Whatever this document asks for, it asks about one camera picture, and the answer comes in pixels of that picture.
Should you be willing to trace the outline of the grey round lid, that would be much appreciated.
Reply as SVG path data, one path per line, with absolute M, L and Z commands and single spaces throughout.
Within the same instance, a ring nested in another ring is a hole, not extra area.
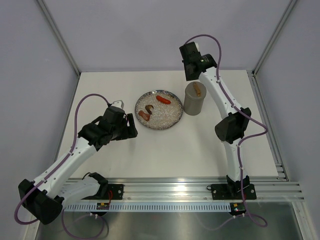
M 184 92 L 185 97 L 192 101 L 202 101 L 207 95 L 206 87 L 199 81 L 190 82 Z

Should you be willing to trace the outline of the grey cylindrical container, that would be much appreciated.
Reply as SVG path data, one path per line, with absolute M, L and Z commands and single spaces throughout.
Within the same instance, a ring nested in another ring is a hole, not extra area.
M 203 97 L 190 97 L 185 95 L 183 110 L 187 115 L 196 116 L 201 113 L 204 103 Z

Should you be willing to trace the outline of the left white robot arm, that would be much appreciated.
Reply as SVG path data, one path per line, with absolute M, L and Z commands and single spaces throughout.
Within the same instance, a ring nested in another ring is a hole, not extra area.
M 110 196 L 108 180 L 97 172 L 64 186 L 69 177 L 90 157 L 111 141 L 136 138 L 134 116 L 115 105 L 102 116 L 84 125 L 75 133 L 69 151 L 41 175 L 18 185 L 20 206 L 44 225 L 55 220 L 67 206 L 82 199 L 100 200 Z

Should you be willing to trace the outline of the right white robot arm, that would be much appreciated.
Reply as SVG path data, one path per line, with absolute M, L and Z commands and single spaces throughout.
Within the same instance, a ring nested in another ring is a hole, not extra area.
M 251 117 L 251 110 L 243 108 L 228 90 L 219 74 L 215 61 L 206 63 L 204 60 L 187 62 L 183 60 L 187 81 L 199 80 L 202 83 L 220 112 L 221 121 L 214 127 L 215 134 L 223 143 L 227 158 L 226 184 L 216 190 L 218 196 L 239 198 L 245 188 L 250 186 L 250 178 L 245 173 L 241 157 L 241 141 Z

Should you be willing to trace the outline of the brown meat piece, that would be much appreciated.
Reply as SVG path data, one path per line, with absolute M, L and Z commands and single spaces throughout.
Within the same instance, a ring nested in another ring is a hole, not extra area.
M 145 113 L 144 111 L 140 110 L 138 115 L 142 117 L 146 122 L 150 120 L 151 115 L 149 113 Z

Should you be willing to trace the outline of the brown mushroom piece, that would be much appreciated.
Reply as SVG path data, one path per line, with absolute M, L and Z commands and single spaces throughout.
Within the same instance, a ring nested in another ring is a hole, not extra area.
M 154 107 L 151 104 L 145 106 L 145 110 L 151 115 L 153 113 Z

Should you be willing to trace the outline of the plate with rice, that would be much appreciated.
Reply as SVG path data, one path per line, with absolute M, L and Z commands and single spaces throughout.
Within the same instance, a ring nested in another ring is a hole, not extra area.
M 163 104 L 156 99 L 159 95 L 171 101 L 171 104 Z M 139 111 L 144 111 L 146 105 L 152 105 L 154 109 L 149 121 L 139 116 Z M 177 124 L 183 116 L 183 104 L 181 100 L 168 90 L 152 90 L 140 96 L 134 106 L 134 114 L 138 122 L 152 130 L 166 130 Z

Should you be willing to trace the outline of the red sausage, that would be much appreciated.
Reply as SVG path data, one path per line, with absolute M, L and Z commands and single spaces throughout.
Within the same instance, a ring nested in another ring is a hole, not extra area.
M 165 104 L 165 105 L 170 105 L 170 104 L 171 104 L 171 101 L 170 101 L 170 100 L 168 100 L 168 99 L 166 99 L 166 98 L 164 98 L 164 97 L 162 97 L 162 96 L 160 96 L 160 95 L 157 95 L 157 96 L 156 96 L 156 99 L 157 99 L 159 102 L 161 102 L 161 103 L 163 103 L 163 104 Z

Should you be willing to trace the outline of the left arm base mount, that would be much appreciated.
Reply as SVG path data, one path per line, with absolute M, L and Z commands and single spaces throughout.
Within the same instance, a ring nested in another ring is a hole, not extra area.
M 84 180 L 86 177 L 90 177 L 97 180 L 100 187 L 95 195 L 87 196 L 83 198 L 84 200 L 122 200 L 123 199 L 123 194 L 124 194 L 123 184 L 109 183 L 109 181 L 105 177 L 98 174 L 97 172 L 86 173 L 82 178 L 82 180 Z

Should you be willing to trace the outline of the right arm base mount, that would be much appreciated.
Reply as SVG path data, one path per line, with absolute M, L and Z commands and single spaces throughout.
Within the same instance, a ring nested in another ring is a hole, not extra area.
M 232 193 L 228 189 L 228 185 L 226 183 L 211 184 L 211 185 L 208 185 L 206 189 L 211 192 L 213 200 L 242 200 L 243 199 L 241 190 L 237 190 L 235 193 Z M 244 187 L 243 196 L 245 200 L 257 199 L 255 186 L 252 183 Z

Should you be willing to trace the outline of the aluminium mounting rail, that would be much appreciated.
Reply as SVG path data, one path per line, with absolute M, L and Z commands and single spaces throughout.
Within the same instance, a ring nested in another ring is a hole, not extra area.
M 124 202 L 211 202 L 211 184 L 224 184 L 223 177 L 109 178 L 124 185 Z M 285 178 L 253 177 L 257 202 L 304 202 L 300 184 Z

